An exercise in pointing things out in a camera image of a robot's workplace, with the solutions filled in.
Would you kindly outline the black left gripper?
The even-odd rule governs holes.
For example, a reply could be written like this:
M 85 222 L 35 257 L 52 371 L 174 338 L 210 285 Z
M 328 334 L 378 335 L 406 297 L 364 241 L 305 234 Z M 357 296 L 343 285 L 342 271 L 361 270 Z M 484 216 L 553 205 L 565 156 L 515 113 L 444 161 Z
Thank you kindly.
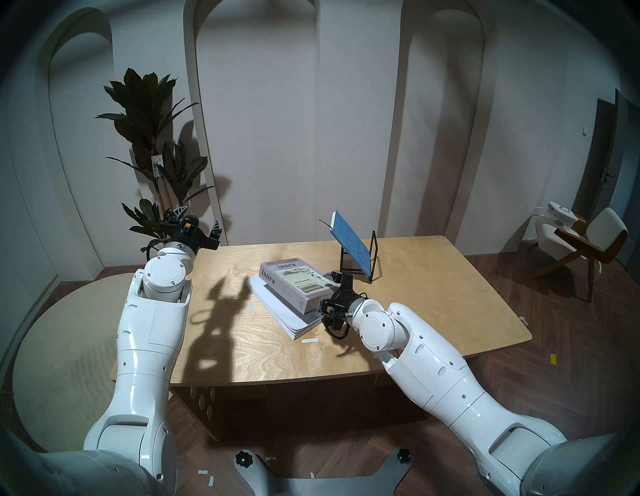
M 165 210 L 161 223 L 160 231 L 167 234 L 166 239 L 152 239 L 145 247 L 145 253 L 149 254 L 151 249 L 157 251 L 159 244 L 165 247 L 188 247 L 194 254 L 197 254 L 200 248 L 208 250 L 217 250 L 220 245 L 220 237 L 222 235 L 222 227 L 219 219 L 214 219 L 214 225 L 209 235 L 205 235 L 197 223 L 181 223 L 186 212 L 187 206 L 177 207 L 175 209 Z

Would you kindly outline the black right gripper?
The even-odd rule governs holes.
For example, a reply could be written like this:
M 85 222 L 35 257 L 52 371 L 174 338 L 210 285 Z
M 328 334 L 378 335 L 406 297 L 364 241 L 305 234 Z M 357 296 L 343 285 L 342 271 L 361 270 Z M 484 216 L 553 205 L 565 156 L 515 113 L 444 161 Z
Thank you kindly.
M 356 293 L 353 290 L 353 277 L 350 274 L 330 271 L 323 277 L 329 281 L 332 294 L 328 300 L 328 317 L 340 320 L 352 318 L 355 311 L 351 307 L 360 300 L 367 300 L 366 292 Z

